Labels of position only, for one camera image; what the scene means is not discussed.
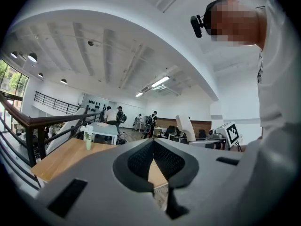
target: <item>black slot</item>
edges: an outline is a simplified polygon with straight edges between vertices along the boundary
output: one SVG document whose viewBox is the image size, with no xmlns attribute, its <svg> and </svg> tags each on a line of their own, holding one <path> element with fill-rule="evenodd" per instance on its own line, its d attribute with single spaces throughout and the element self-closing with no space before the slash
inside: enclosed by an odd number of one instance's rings
<svg viewBox="0 0 301 226">
<path fill-rule="evenodd" d="M 57 198 L 51 204 L 49 204 L 48 209 L 58 216 L 64 218 L 86 185 L 86 181 L 74 179 L 57 196 Z"/>
<path fill-rule="evenodd" d="M 222 157 L 222 156 L 217 158 L 216 160 L 226 163 L 226 164 L 233 165 L 233 166 L 237 166 L 239 163 L 239 160 L 237 160 L 237 159 L 232 159 L 232 158 L 227 158 L 227 157 Z"/>
</svg>

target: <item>office chair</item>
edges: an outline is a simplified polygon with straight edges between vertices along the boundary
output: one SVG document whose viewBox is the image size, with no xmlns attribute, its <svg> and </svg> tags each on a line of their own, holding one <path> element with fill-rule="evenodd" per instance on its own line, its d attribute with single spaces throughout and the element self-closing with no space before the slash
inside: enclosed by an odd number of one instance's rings
<svg viewBox="0 0 301 226">
<path fill-rule="evenodd" d="M 184 132 L 189 145 L 213 148 L 214 144 L 220 144 L 219 140 L 196 138 L 191 121 L 186 115 L 177 115 L 175 117 L 180 131 Z"/>
<path fill-rule="evenodd" d="M 158 136 L 158 138 L 165 138 L 165 139 L 168 139 L 168 135 L 169 134 L 172 134 L 172 135 L 175 135 L 176 134 L 176 129 L 175 129 L 175 126 L 169 126 L 166 130 L 166 132 L 164 133 L 164 135 L 160 135 Z"/>
</svg>

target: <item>white table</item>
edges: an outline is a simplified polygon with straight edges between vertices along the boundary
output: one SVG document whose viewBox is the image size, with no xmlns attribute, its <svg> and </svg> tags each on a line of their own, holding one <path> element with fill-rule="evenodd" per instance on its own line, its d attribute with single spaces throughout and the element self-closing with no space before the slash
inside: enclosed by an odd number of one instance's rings
<svg viewBox="0 0 301 226">
<path fill-rule="evenodd" d="M 154 131 L 152 132 L 152 137 L 154 137 L 155 130 L 159 130 L 159 131 L 161 130 L 161 131 L 162 131 L 163 129 L 164 129 L 164 128 L 162 128 L 162 127 L 155 127 L 155 128 L 154 128 Z"/>
<path fill-rule="evenodd" d="M 114 125 L 108 125 L 106 127 L 98 126 L 98 122 L 93 122 L 90 126 L 93 126 L 93 134 L 104 135 L 112 137 L 112 145 L 116 145 L 117 143 L 117 128 Z"/>
</svg>

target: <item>wooden table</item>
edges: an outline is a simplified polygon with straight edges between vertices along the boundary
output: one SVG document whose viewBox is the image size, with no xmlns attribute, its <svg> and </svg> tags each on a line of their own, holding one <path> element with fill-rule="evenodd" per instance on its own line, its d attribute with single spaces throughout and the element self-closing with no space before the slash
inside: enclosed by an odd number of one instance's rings
<svg viewBox="0 0 301 226">
<path fill-rule="evenodd" d="M 31 168 L 31 172 L 48 182 L 84 157 L 114 147 L 116 146 L 92 142 L 91 150 L 87 151 L 85 141 L 72 138 L 38 162 L 37 165 Z M 154 184 L 154 188 L 167 183 L 155 161 L 150 166 L 149 182 Z"/>
</svg>

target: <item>black backpack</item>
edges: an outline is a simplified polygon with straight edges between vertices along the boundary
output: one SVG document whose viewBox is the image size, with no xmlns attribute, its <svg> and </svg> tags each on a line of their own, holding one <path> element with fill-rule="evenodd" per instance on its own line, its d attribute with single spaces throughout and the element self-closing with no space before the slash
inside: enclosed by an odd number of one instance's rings
<svg viewBox="0 0 301 226">
<path fill-rule="evenodd" d="M 123 111 L 121 111 L 121 113 L 122 113 L 122 116 L 119 119 L 119 121 L 120 121 L 120 123 L 124 123 L 127 120 L 127 116 L 126 116 L 126 114 L 123 114 Z"/>
<path fill-rule="evenodd" d="M 146 121 L 146 124 L 152 126 L 153 123 L 154 123 L 154 117 L 155 117 L 155 116 L 156 116 L 156 115 L 154 115 L 154 116 L 151 116 L 151 115 L 150 115 L 150 116 L 148 117 L 147 121 Z"/>
</svg>

